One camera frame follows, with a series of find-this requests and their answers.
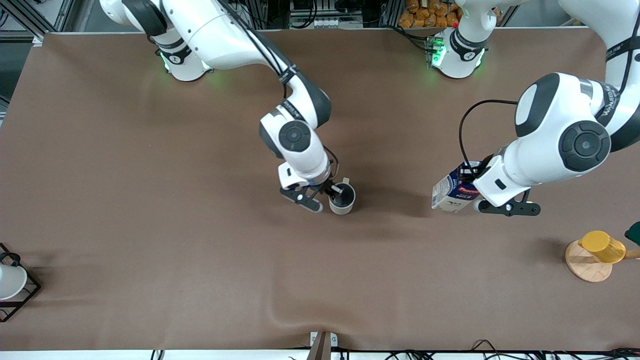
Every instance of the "round wooden disc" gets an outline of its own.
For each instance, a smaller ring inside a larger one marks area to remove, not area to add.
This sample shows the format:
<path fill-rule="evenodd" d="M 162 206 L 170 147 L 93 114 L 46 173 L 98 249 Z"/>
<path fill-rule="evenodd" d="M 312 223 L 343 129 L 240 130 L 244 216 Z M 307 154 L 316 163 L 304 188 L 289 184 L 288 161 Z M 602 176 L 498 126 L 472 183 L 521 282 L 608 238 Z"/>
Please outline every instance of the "round wooden disc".
<path fill-rule="evenodd" d="M 613 266 L 599 263 L 587 250 L 578 245 L 578 240 L 572 242 L 564 251 L 566 266 L 580 279 L 588 282 L 600 282 L 611 275 Z"/>

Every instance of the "yellow cup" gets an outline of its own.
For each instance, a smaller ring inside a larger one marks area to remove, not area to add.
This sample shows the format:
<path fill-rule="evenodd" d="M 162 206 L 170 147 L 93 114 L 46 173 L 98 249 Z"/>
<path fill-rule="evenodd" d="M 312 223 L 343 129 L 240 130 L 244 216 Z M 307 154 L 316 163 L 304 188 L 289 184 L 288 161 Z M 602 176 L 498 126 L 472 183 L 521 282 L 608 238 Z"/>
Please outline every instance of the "yellow cup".
<path fill-rule="evenodd" d="M 584 250 L 604 264 L 615 264 L 625 258 L 627 249 L 620 241 L 612 238 L 604 231 L 591 231 L 578 241 Z"/>

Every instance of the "table surface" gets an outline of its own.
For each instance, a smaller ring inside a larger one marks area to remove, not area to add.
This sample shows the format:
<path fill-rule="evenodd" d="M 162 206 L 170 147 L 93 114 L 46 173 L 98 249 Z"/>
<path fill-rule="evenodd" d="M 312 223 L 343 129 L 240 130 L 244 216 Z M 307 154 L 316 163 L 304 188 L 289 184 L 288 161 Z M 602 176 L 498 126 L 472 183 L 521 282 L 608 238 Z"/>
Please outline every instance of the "table surface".
<path fill-rule="evenodd" d="M 464 111 L 552 71 L 604 80 L 596 35 L 501 29 L 462 80 L 391 31 L 267 36 L 333 101 L 318 134 L 354 211 L 312 214 L 279 194 L 258 136 L 282 93 L 268 68 L 180 83 L 143 35 L 47 35 L 0 131 L 0 240 L 43 288 L 0 326 L 1 349 L 282 348 L 317 329 L 359 349 L 638 346 L 639 264 L 589 284 L 562 258 L 588 231 L 622 238 L 638 220 L 640 180 L 625 174 L 640 146 L 535 188 L 538 217 L 430 208 L 461 162 Z M 469 117 L 472 158 L 515 139 L 513 113 Z"/>

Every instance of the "box of brown food items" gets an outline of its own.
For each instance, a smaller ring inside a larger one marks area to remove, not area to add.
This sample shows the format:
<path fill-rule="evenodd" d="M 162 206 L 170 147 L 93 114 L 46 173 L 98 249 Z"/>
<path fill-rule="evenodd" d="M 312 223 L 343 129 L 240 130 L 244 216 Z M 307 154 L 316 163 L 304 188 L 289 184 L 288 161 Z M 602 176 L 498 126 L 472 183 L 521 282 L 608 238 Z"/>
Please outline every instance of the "box of brown food items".
<path fill-rule="evenodd" d="M 456 3 L 440 0 L 406 0 L 404 5 L 405 10 L 398 21 L 398 26 L 403 29 L 455 27 L 464 16 Z M 493 12 L 500 24 L 502 13 L 498 8 L 493 9 Z"/>

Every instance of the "black mug handle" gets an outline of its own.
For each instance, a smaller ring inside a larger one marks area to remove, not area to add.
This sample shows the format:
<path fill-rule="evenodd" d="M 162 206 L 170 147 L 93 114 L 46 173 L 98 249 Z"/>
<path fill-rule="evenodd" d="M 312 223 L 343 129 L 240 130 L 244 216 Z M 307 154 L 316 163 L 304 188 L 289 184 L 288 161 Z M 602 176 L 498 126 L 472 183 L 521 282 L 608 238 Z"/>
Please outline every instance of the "black mug handle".
<path fill-rule="evenodd" d="M 12 252 L 3 252 L 2 254 L 0 254 L 0 263 L 7 256 L 13 260 L 13 263 L 11 263 L 11 266 L 20 266 L 20 255 L 14 254 Z"/>

